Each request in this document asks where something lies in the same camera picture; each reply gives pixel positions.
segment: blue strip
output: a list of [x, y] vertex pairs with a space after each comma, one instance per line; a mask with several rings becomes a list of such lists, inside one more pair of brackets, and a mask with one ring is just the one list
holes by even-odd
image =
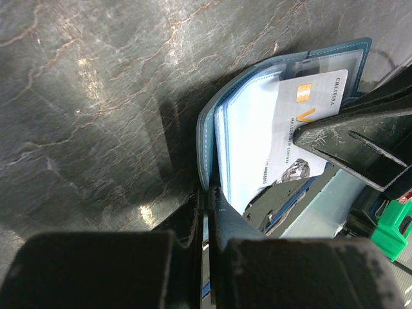
[[296, 193], [295, 195], [292, 196], [292, 198], [283, 205], [283, 208], [277, 212], [277, 214], [272, 218], [272, 221], [270, 222], [270, 225], [268, 226], [268, 228], [266, 229], [265, 233], [270, 230], [277, 221], [279, 221], [280, 218], [282, 218], [282, 216], [285, 214], [286, 211], [289, 210], [289, 208], [296, 202], [296, 200], [300, 197], [300, 195], [302, 195], [307, 188], [309, 188], [309, 186], [315, 181], [317, 177], [312, 177], [310, 178], [302, 187], [301, 190]]
[[201, 298], [205, 298], [207, 296], [207, 294], [209, 294], [211, 292], [211, 283], [208, 282], [205, 287], [203, 288], [203, 290], [201, 291]]

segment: gray background surface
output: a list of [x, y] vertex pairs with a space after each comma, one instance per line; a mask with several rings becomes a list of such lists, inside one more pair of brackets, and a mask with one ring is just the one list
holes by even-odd
[[148, 230], [172, 213], [198, 186], [198, 113], [239, 70], [370, 36], [373, 84], [411, 55], [411, 12], [410, 0], [0, 1], [0, 277], [36, 233]]

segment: green plastic object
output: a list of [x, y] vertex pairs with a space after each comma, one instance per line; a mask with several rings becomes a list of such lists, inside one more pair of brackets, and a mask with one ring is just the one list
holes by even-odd
[[391, 201], [378, 220], [371, 240], [394, 262], [407, 246], [412, 231], [412, 201]]

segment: gray marble table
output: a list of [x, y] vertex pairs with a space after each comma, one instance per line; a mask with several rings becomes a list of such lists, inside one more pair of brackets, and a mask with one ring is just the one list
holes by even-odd
[[0, 0], [0, 278], [49, 230], [148, 230], [198, 186], [198, 113], [266, 57], [370, 36], [412, 54], [410, 0]]

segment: open wallet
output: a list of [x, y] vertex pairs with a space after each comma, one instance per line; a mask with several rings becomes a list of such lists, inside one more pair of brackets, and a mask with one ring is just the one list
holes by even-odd
[[[285, 104], [294, 97], [299, 109], [310, 94], [318, 115], [309, 120], [315, 108], [306, 113], [298, 111], [303, 123], [336, 115], [340, 107], [362, 95], [357, 89], [370, 46], [371, 39], [363, 38], [272, 57], [246, 69], [221, 88], [198, 117], [196, 147], [203, 190], [207, 191], [211, 183], [221, 187], [228, 202], [243, 214], [248, 203], [273, 184], [308, 178], [304, 186], [309, 186], [310, 178], [324, 171], [326, 160], [290, 145], [296, 126], [282, 120], [291, 119]], [[316, 106], [325, 97], [317, 83], [332, 88], [333, 96], [328, 100], [330, 105], [336, 101], [333, 108], [322, 110], [322, 106]], [[289, 93], [292, 88], [297, 89], [297, 96], [296, 92]], [[287, 130], [290, 127], [288, 138], [276, 136], [274, 122]], [[289, 150], [285, 154], [277, 151], [291, 147], [295, 147], [291, 155]], [[309, 166], [300, 159], [302, 151], [316, 164]], [[271, 164], [272, 156], [286, 157], [280, 167], [284, 173], [276, 169], [277, 163]]]

